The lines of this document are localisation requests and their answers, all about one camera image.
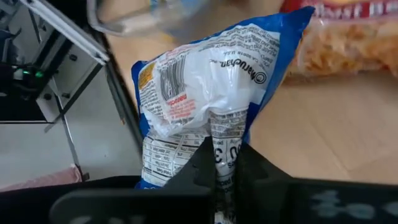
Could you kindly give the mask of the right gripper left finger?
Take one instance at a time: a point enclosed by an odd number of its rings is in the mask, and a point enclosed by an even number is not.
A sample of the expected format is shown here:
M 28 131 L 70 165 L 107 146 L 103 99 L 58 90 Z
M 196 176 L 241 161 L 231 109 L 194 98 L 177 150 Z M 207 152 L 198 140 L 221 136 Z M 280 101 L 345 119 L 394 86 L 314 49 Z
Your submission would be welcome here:
M 213 143 L 205 138 L 190 160 L 159 189 L 84 189 L 60 197 L 51 223 L 214 223 Z

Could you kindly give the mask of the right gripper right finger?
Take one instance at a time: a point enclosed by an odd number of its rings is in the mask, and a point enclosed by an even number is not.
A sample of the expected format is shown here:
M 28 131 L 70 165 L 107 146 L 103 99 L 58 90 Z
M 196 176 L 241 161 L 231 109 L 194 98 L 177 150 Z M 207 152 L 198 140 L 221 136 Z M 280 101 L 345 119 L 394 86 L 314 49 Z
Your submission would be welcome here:
M 397 186 L 292 177 L 243 144 L 237 223 L 397 224 Z

